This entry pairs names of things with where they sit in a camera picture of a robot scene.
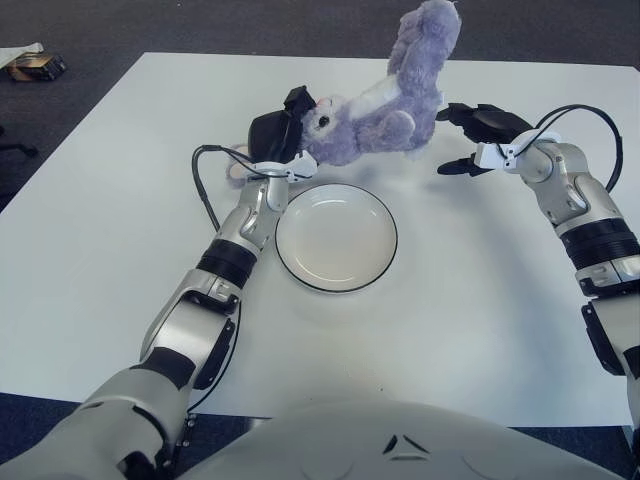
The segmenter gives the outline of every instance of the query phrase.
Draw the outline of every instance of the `black cable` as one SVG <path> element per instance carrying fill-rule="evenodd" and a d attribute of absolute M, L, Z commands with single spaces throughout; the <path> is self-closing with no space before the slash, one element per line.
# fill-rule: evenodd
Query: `black cable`
<path fill-rule="evenodd" d="M 236 322 L 236 332 L 233 338 L 233 344 L 231 345 L 231 350 L 227 355 L 227 361 L 224 364 L 224 367 L 222 368 L 222 370 L 220 371 L 220 375 L 218 375 L 217 380 L 213 383 L 213 385 L 211 385 L 211 387 L 209 387 L 209 390 L 207 390 L 207 393 L 205 393 L 200 400 L 198 400 L 196 403 L 194 403 L 187 409 L 187 413 L 190 413 L 191 411 L 195 410 L 197 407 L 199 407 L 202 404 L 202 402 L 204 402 L 209 397 L 209 395 L 211 395 L 211 393 L 215 390 L 215 388 L 218 386 L 218 384 L 222 380 L 222 377 L 224 377 L 224 374 L 227 372 L 227 369 L 231 364 L 231 359 L 233 358 L 233 352 L 236 351 L 236 345 L 238 344 L 238 335 L 240 335 L 241 318 L 242 318 L 242 303 L 239 303 L 238 304 L 238 321 Z"/>
<path fill-rule="evenodd" d="M 198 195 L 200 196 L 200 200 L 204 203 L 204 208 L 207 211 L 207 215 L 211 219 L 211 223 L 213 223 L 213 228 L 217 232 L 220 230 L 220 222 L 218 221 L 218 217 L 213 211 L 213 207 L 211 206 L 211 202 L 209 202 L 209 197 L 207 196 L 207 191 L 202 184 L 202 180 L 200 179 L 200 172 L 198 170 L 198 160 L 200 159 L 200 155 L 204 152 L 207 152 L 206 145 L 201 145 L 193 151 L 193 155 L 191 155 L 191 174 L 193 175 L 193 183 L 196 184 L 196 190 L 198 191 Z"/>
<path fill-rule="evenodd" d="M 502 145 L 500 145 L 499 143 L 496 143 L 496 147 L 498 147 L 498 152 L 500 153 L 500 156 L 506 160 L 507 154 L 504 153 L 504 151 L 502 150 Z"/>
<path fill-rule="evenodd" d="M 613 167 L 613 172 L 611 172 L 611 177 L 609 178 L 609 181 L 607 182 L 607 185 L 605 187 L 607 189 L 607 192 L 611 192 L 611 190 L 613 190 L 613 187 L 616 186 L 616 183 L 618 183 L 618 179 L 620 178 L 620 174 L 622 173 L 622 157 L 623 157 L 622 136 L 620 135 L 620 132 L 618 131 L 618 127 L 614 123 L 613 119 L 605 111 L 600 110 L 599 108 L 592 107 L 590 105 L 572 104 L 572 105 L 565 105 L 564 107 L 559 107 L 559 108 L 556 108 L 555 110 L 552 110 L 551 112 L 547 113 L 544 117 L 540 119 L 540 121 L 536 124 L 536 128 L 540 128 L 545 121 L 547 121 L 553 115 L 556 115 L 556 113 L 558 115 L 553 117 L 551 121 L 547 123 L 547 125 L 542 130 L 540 130 L 538 134 L 535 137 L 533 137 L 529 141 L 529 143 L 527 143 L 525 147 L 522 150 L 520 150 L 515 156 L 517 157 L 519 155 L 522 155 L 524 152 L 526 152 L 529 149 L 529 147 L 531 147 L 531 145 L 533 145 L 533 143 L 540 137 L 540 135 L 542 135 L 545 131 L 547 131 L 547 129 L 551 125 L 557 122 L 562 116 L 574 110 L 587 110 L 589 112 L 595 113 L 602 120 L 605 121 L 605 123 L 609 126 L 609 128 L 611 129 L 611 132 L 613 133 L 613 137 L 616 142 L 616 160 Z"/>
<path fill-rule="evenodd" d="M 245 155 L 244 153 L 238 152 L 231 148 L 222 147 L 220 145 L 200 145 L 193 151 L 193 155 L 191 155 L 191 173 L 193 175 L 193 182 L 196 185 L 196 190 L 198 191 L 198 195 L 200 196 L 200 200 L 204 204 L 204 208 L 207 211 L 207 215 L 211 219 L 211 223 L 213 224 L 213 228 L 218 231 L 220 229 L 220 222 L 218 221 L 218 217 L 213 211 L 213 207 L 211 206 L 211 202 L 209 202 L 209 197 L 207 196 L 207 191 L 202 184 L 202 180 L 200 178 L 200 171 L 198 169 L 198 161 L 200 159 L 200 155 L 204 152 L 225 152 L 229 155 L 233 160 L 242 165 L 245 169 L 249 170 L 254 175 L 257 175 L 260 178 L 286 178 L 287 175 L 271 175 L 268 173 L 262 173 L 253 168 L 249 167 L 245 162 L 251 162 L 251 158 Z"/>

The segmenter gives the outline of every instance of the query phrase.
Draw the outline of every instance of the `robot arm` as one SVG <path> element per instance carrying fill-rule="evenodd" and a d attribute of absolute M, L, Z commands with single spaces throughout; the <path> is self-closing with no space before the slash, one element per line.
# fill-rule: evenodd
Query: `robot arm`
<path fill-rule="evenodd" d="M 235 209 L 149 327 L 140 363 L 116 373 L 0 478 L 160 477 L 194 389 L 218 376 L 237 328 L 242 288 L 288 204 L 288 183 L 315 173 L 306 152 L 259 163 Z M 198 314 L 206 309 L 206 315 Z"/>
<path fill-rule="evenodd" d="M 520 175 L 537 198 L 576 268 L 591 301 L 582 307 L 587 333 L 608 372 L 627 377 L 640 460 L 640 246 L 607 189 L 589 173 L 584 153 L 554 132 L 533 129 L 491 105 L 451 104 L 439 115 L 478 143 L 468 159 L 440 166 L 441 174 Z"/>

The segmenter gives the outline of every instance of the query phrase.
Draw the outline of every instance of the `white table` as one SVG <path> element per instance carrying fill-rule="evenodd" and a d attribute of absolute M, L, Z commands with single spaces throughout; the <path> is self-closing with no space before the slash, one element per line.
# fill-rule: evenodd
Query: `white table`
<path fill-rule="evenodd" d="M 79 401 L 136 362 L 149 322 L 212 236 L 190 174 L 201 143 L 243 142 L 290 88 L 356 95 L 384 60 L 145 54 L 0 215 L 0 390 Z M 613 192 L 640 232 L 638 73 L 631 68 L 449 62 L 449 101 L 494 103 L 536 121 L 605 109 L 624 137 Z M 613 141 L 588 113 L 557 124 L 608 178 Z M 245 291 L 240 341 L 203 411 L 268 417 L 310 402 L 385 396 L 514 426 L 628 424 L 625 381 L 600 367 L 573 266 L 517 177 L 441 177 L 473 150 L 438 125 L 424 150 L 322 168 L 379 196 L 397 256 L 362 291 L 299 285 L 265 250 Z M 220 217 L 237 191 L 204 159 Z"/>

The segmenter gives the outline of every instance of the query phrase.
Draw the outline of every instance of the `plush toy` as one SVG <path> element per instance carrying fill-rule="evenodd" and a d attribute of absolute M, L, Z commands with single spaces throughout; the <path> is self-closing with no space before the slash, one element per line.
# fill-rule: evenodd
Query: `plush toy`
<path fill-rule="evenodd" d="M 351 100 L 318 101 L 302 119 L 301 148 L 319 164 L 346 165 L 362 153 L 425 145 L 442 102 L 436 78 L 456 44 L 460 23 L 449 0 L 427 0 L 405 14 L 387 77 Z"/>

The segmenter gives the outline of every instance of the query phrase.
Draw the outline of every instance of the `cardboard box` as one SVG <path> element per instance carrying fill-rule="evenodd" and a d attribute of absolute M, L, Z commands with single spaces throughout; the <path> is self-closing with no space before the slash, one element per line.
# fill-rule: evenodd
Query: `cardboard box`
<path fill-rule="evenodd" d="M 62 57 L 53 53 L 25 53 L 7 65 L 17 82 L 51 81 L 67 69 Z"/>

